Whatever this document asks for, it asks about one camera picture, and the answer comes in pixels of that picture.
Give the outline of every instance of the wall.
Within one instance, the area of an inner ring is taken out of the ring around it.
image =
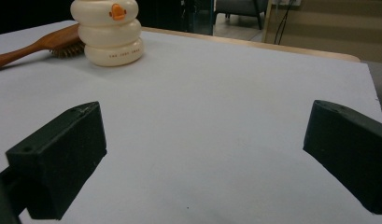
[[[286,9],[269,6],[263,42],[274,43]],[[382,0],[302,0],[289,12],[281,45],[382,63]]]
[[[0,0],[0,34],[73,20],[73,0]]]
[[[139,6],[138,20],[142,26],[166,30],[181,30],[181,1],[136,0]]]

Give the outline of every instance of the hairbrush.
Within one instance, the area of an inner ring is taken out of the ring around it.
[[[43,49],[48,49],[58,58],[73,57],[83,53],[85,45],[78,36],[78,27],[78,23],[68,26],[44,35],[34,44],[23,49],[0,54],[0,67]]]

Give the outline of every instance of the white tabletop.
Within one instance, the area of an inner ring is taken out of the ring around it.
[[[0,35],[0,53],[72,23]],[[0,71],[0,171],[66,109],[101,104],[107,155],[60,223],[382,223],[303,151],[314,100],[382,122],[366,64],[141,37],[143,57],[120,67],[41,51]]]

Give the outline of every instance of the dark background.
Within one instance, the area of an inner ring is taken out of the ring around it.
[[[0,0],[0,34],[57,21],[73,20],[73,0]],[[143,26],[187,30],[181,0],[137,0],[138,20]]]

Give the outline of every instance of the white rubber toy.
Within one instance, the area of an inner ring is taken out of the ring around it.
[[[135,0],[75,0],[71,13],[79,22],[79,38],[92,63],[118,66],[134,62],[144,53]]]

